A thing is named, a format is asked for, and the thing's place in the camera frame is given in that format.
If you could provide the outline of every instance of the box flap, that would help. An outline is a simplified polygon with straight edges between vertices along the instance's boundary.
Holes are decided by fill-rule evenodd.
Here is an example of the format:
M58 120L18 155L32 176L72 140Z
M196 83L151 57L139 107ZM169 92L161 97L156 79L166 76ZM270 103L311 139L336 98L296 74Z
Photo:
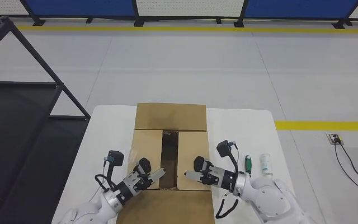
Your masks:
M140 103L136 108L135 129L206 131L206 106Z
M150 161L152 171L161 168L162 130L134 130L132 148L128 161L128 173L143 157ZM159 182L152 184L149 189L158 189Z
M207 132L179 132L178 138L178 181L179 190L211 190L211 187L185 177L184 172L194 170L194 159L202 156L209 160Z
M214 224L211 192L145 190L118 215L117 224Z

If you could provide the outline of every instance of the small bottle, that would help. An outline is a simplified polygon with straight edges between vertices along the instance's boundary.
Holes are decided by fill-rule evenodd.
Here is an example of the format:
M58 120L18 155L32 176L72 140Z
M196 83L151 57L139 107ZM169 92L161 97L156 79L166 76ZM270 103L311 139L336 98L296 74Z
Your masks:
M272 177L273 173L272 173L270 154L264 153L260 155L260 163L261 163L261 172L263 176Z

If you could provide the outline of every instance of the black fence post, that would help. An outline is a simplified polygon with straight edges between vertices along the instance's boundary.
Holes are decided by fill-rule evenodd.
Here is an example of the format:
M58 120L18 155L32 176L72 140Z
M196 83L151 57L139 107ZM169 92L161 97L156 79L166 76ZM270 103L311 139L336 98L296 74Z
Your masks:
M87 18L86 23L87 23L87 24L90 24L92 21L93 21L93 18L92 18L92 17L89 17L89 18Z
M9 24L6 20L8 20L7 16L0 17L0 40L10 32Z
M138 6L136 5L136 0L132 0L132 7L134 11L134 26L135 27L143 27L144 20L142 20L139 16Z
M243 20L245 17L247 5L248 5L248 0L244 0L244 4L242 5L240 16L237 19L237 22L234 22L235 27L245 27Z
M354 12L354 10L358 7L358 1L356 1L356 3L353 5L353 7L348 11L348 13L346 14L346 16L340 20L338 20L337 23L332 24L334 28L336 29L345 29L345 27L343 26L344 24L347 24L347 26L352 26L351 21L349 20L349 17L351 16L351 14Z
M29 13L30 17L34 20L34 24L32 24L33 26L42 26L46 22L46 20L40 20L40 18L34 14L26 0L20 0L20 2Z

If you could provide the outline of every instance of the open cardboard box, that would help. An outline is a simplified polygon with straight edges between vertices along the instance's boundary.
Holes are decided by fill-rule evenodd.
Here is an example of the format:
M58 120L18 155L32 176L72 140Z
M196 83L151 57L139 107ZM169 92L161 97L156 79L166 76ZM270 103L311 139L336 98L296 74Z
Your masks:
M198 155L209 159L205 105L138 104L128 171L145 157L166 174L127 202L117 224L213 224L210 187L184 176Z

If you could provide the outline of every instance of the electrical socket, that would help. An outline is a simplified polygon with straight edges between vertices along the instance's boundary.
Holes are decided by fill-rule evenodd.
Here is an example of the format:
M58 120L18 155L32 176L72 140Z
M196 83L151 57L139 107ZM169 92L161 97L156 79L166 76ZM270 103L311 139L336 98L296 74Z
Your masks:
M341 142L342 142L342 145L344 145L345 143L343 142L343 139L342 139L342 137L339 135L339 134L337 134L337 133L326 133L326 136L327 136L327 138L328 138L328 141L330 142L330 144L335 144L335 138L334 138L334 135L338 135L338 138L340 138L340 140L341 140Z

